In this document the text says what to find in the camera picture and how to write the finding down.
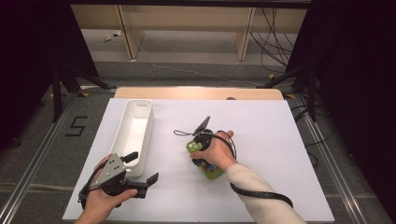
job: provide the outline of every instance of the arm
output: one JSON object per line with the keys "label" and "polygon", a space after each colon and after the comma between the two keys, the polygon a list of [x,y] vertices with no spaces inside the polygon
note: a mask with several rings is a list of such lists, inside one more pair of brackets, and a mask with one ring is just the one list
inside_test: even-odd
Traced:
{"label": "arm", "polygon": [[[228,139],[224,133],[216,135]],[[240,189],[253,191],[275,192],[269,183],[257,175],[247,166],[238,163],[230,149],[219,139],[212,138],[211,144],[206,151],[198,151],[190,154],[193,159],[204,159],[211,164],[216,164],[225,171],[227,179]],[[247,196],[239,196],[247,207],[248,212],[257,223],[305,223],[303,219],[285,202],[272,199],[260,199]]]}

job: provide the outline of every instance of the wrist strap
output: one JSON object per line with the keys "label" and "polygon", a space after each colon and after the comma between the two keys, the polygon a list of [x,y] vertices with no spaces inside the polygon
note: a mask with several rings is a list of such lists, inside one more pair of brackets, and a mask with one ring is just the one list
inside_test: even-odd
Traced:
{"label": "wrist strap", "polygon": [[253,198],[263,198],[263,199],[276,199],[283,201],[285,203],[288,203],[290,207],[293,207],[293,202],[291,199],[286,197],[283,194],[278,194],[274,192],[268,192],[268,191],[250,191],[250,190],[245,190],[245,189],[239,189],[237,188],[234,184],[230,183],[231,189],[235,191],[237,194],[243,195],[243,196],[248,196],[248,197],[253,197]]}

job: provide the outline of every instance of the white rectangular container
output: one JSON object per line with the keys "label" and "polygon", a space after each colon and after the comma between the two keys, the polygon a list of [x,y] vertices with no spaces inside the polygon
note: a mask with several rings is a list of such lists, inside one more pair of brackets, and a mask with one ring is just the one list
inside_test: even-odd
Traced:
{"label": "white rectangular container", "polygon": [[120,157],[138,152],[138,158],[125,163],[127,176],[141,176],[145,169],[149,139],[154,124],[150,100],[130,100],[125,106],[120,126],[110,153]]}

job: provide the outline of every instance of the white sleeve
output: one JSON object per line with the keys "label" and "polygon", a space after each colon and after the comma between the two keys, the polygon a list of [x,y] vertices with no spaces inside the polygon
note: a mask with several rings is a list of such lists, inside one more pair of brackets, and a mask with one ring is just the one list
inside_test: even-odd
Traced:
{"label": "white sleeve", "polygon": [[[225,171],[225,174],[227,179],[239,189],[275,192],[264,178],[241,163],[231,165]],[[281,200],[242,195],[239,195],[239,197],[245,203],[250,215],[259,224],[305,223],[288,203]]]}

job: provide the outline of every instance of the white tabletop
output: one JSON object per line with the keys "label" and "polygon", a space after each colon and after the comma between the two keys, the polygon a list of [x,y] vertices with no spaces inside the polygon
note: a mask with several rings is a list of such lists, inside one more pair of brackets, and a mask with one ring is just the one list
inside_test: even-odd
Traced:
{"label": "white tabletop", "polygon": [[[81,214],[78,192],[93,167],[111,151],[123,108],[130,99],[110,99],[92,149],[81,172],[65,220]],[[154,127],[148,159],[138,181],[159,172],[146,199],[132,199],[113,210],[107,220],[131,222],[253,222],[244,204],[230,189],[225,176],[208,180],[189,158],[186,144],[206,118],[207,128],[233,130],[237,159],[262,175],[274,189],[287,195],[308,222],[333,222],[303,141],[283,100],[152,100]]]}

